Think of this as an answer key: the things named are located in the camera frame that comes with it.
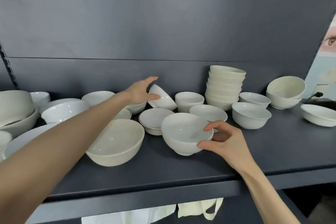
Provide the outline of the person's left hand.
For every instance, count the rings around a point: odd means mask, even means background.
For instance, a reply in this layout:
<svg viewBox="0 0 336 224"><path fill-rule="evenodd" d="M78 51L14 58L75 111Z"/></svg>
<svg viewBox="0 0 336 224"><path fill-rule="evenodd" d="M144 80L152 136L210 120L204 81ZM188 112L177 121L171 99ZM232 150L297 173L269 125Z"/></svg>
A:
<svg viewBox="0 0 336 224"><path fill-rule="evenodd" d="M157 79L157 76L150 76L144 80L133 83L128 89L125 90L127 98L129 99L128 102L130 104L140 104L147 101L147 88L152 82L156 81Z"/></svg>

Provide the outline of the person's right hand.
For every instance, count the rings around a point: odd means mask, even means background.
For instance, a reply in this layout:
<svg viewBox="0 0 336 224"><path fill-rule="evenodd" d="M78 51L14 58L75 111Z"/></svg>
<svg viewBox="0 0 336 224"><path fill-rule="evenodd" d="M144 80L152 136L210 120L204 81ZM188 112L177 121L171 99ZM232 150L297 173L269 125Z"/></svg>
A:
<svg viewBox="0 0 336 224"><path fill-rule="evenodd" d="M210 122L204 131L209 131L210 129L216 129L218 132L230 133L231 137L222 142L223 152L216 153L224 158L224 160L234 169L239 170L244 166L252 165L256 163L250 153L250 150L246 144L246 140L243 136L242 131L222 120Z"/></svg>

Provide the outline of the small white footed bowl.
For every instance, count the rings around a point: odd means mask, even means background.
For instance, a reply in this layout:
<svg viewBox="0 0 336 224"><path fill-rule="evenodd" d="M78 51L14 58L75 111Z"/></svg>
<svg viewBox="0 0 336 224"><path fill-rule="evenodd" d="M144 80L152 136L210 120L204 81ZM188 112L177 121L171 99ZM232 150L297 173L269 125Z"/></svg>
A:
<svg viewBox="0 0 336 224"><path fill-rule="evenodd" d="M150 94L157 94L161 98L158 100L148 101L149 105L153 108L164 108L171 111L174 111L177 108L177 104L174 100L159 86L153 84L149 89Z"/></svg>

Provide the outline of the medium white footed bowl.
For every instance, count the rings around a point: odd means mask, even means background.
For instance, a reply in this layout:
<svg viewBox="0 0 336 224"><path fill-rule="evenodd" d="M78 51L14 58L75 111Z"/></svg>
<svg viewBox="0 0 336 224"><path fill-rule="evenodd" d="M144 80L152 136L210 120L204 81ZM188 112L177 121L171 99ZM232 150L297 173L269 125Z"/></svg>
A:
<svg viewBox="0 0 336 224"><path fill-rule="evenodd" d="M161 124L162 137L177 154L190 156L200 152L200 141L211 140L214 130L204 131L208 121L190 113L174 113Z"/></svg>

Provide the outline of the person's left forearm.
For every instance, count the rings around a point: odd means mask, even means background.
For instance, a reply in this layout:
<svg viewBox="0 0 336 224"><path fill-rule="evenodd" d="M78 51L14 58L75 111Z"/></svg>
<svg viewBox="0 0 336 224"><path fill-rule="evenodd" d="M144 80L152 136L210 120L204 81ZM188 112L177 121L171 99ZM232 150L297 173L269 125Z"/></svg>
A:
<svg viewBox="0 0 336 224"><path fill-rule="evenodd" d="M0 164L0 224L24 224L85 154L103 128L133 101L128 91L27 143Z"/></svg>

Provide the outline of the person's right forearm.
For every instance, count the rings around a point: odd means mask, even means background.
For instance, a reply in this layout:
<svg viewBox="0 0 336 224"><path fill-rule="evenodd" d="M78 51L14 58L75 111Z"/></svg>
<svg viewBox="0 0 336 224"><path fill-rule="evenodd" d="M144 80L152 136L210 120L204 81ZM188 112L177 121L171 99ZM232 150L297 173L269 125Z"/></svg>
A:
<svg viewBox="0 0 336 224"><path fill-rule="evenodd" d="M256 163L237 172L246 183L264 224L301 224Z"/></svg>

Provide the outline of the gold-rimmed small white bowl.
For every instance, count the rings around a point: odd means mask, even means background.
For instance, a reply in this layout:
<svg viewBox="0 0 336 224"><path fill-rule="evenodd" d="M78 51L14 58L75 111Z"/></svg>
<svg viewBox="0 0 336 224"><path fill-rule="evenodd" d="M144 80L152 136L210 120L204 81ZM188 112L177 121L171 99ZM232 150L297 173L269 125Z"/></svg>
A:
<svg viewBox="0 0 336 224"><path fill-rule="evenodd" d="M161 136L161 124L165 117L174 114L173 111L164 108L151 108L143 111L138 120L145 132L153 136Z"/></svg>

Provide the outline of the shallow white bowl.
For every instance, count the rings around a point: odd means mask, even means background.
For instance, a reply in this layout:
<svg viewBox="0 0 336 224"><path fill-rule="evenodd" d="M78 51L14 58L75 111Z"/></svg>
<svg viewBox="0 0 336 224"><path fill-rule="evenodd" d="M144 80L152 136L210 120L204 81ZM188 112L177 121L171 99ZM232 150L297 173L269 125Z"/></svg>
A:
<svg viewBox="0 0 336 224"><path fill-rule="evenodd" d="M189 113L206 119L207 121L227 121L228 119L228 115L225 111L207 104L195 105L190 108Z"/></svg>
<svg viewBox="0 0 336 224"><path fill-rule="evenodd" d="M39 107L39 113L42 114L48 108L56 106L58 104L66 103L66 102L72 102L72 101L78 101L78 100L80 100L80 99L77 99L77 98L65 98L65 99L58 99L58 100L51 101L51 102L48 102L46 104L41 105L41 107Z"/></svg>
<svg viewBox="0 0 336 224"><path fill-rule="evenodd" d="M302 116L305 120L323 127L336 126L336 111L312 104L302 104Z"/></svg>

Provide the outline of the small white dish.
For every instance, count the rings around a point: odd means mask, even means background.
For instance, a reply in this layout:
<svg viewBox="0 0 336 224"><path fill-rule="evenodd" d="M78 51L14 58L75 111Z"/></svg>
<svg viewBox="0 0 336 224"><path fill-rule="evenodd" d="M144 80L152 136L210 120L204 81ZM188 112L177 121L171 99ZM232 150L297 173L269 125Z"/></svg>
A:
<svg viewBox="0 0 336 224"><path fill-rule="evenodd" d="M132 117L132 112L127 109L127 108L123 108L114 118L113 120L116 119L126 119L129 120Z"/></svg>

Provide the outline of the stack of cream bowls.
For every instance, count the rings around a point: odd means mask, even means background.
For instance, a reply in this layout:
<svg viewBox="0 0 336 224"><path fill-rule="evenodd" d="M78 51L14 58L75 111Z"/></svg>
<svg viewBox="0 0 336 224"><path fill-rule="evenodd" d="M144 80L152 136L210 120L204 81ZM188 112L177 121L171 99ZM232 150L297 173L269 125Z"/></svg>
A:
<svg viewBox="0 0 336 224"><path fill-rule="evenodd" d="M208 105L228 111L239 100L246 71L238 68L211 65L206 83L205 100Z"/></svg>

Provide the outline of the cream tote bag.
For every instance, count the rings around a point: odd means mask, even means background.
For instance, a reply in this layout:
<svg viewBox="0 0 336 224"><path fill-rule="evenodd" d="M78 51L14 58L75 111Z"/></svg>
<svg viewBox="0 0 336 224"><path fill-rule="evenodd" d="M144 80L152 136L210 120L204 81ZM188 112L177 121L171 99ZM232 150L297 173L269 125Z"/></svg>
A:
<svg viewBox="0 0 336 224"><path fill-rule="evenodd" d="M205 219L212 221L223 203L223 198L208 199L203 201L193 201L178 204L178 218L187 216L203 215ZM213 213L207 213L207 210L215 206Z"/></svg>

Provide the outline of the cream rice bowl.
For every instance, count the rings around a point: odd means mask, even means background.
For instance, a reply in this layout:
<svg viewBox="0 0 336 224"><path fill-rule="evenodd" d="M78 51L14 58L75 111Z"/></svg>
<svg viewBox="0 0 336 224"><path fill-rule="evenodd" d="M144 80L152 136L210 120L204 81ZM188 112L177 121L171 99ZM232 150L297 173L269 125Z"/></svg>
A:
<svg viewBox="0 0 336 224"><path fill-rule="evenodd" d="M270 106L279 110L286 110L296 106L302 99L290 99L273 95L266 91L266 97L271 100Z"/></svg>
<svg viewBox="0 0 336 224"><path fill-rule="evenodd" d="M283 76L271 81L267 92L287 99L299 99L306 89L305 81L295 76Z"/></svg>

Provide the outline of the dark blue shelf unit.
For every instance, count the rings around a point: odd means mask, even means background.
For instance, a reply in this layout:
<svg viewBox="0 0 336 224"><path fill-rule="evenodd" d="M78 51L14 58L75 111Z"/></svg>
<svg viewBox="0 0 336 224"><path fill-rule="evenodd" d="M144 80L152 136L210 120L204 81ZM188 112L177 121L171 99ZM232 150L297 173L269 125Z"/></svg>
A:
<svg viewBox="0 0 336 224"><path fill-rule="evenodd" d="M335 12L336 0L0 0L0 42L18 87L53 97L153 75L173 97L203 93L210 65L245 70L243 90L261 93L277 77L306 77ZM336 181L336 129L300 110L271 109L264 128L244 131L276 189ZM238 177L214 153L182 157L146 135L118 167L85 155L28 223L245 194Z"/></svg>

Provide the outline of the white cloth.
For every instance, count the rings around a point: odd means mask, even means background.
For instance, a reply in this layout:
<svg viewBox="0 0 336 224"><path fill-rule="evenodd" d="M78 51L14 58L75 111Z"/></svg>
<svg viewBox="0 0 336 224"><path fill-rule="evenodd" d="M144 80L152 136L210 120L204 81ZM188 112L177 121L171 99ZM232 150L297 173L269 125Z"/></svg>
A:
<svg viewBox="0 0 336 224"><path fill-rule="evenodd" d="M82 217L81 224L152 224L173 214L176 204Z"/></svg>

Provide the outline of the black object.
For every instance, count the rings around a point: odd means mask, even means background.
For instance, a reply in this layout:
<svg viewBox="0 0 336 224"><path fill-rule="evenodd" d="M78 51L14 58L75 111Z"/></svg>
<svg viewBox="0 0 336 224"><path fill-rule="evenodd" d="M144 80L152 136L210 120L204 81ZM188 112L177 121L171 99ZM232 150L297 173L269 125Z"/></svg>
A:
<svg viewBox="0 0 336 224"><path fill-rule="evenodd" d="M336 111L336 100L324 98L323 95L324 94L322 92L316 92L308 99L306 99L303 103L322 106Z"/></svg>

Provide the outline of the poster with eye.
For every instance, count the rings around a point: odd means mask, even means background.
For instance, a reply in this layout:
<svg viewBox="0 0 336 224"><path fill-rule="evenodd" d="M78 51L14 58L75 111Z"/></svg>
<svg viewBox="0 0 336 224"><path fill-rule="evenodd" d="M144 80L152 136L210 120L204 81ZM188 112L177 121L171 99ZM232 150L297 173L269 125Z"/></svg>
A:
<svg viewBox="0 0 336 224"><path fill-rule="evenodd" d="M323 98L336 100L336 14L308 71L305 84L303 99L320 91Z"/></svg>

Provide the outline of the very large cream bowl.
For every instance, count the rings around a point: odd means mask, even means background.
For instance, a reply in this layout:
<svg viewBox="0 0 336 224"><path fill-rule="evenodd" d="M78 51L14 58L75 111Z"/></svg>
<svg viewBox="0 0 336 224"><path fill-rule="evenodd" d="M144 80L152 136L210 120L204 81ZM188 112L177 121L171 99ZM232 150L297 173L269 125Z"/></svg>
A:
<svg viewBox="0 0 336 224"><path fill-rule="evenodd" d="M35 110L31 94L23 90L0 91L0 127L21 121Z"/></svg>
<svg viewBox="0 0 336 224"><path fill-rule="evenodd" d="M35 109L34 113L32 113L29 117L19 122L0 127L0 131L6 131L8 133L11 133L12 137L16 138L23 133L31 130L35 126L39 117L40 113L38 109Z"/></svg>

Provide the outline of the large white plate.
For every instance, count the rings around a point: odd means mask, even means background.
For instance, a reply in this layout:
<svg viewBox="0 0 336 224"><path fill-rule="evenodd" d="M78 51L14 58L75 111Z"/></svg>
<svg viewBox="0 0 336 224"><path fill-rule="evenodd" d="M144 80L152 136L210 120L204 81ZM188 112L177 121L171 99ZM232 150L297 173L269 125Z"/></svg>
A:
<svg viewBox="0 0 336 224"><path fill-rule="evenodd" d="M16 151L21 149L28 142L30 142L31 140L33 140L40 134L44 133L45 131L53 128L54 126L60 123L61 122L46 124L46 125L31 129L28 132L25 132L22 135L18 136L17 138L9 142L9 144L7 144L6 148L3 150L3 153L2 153L3 160L10 157L12 154L14 154Z"/></svg>

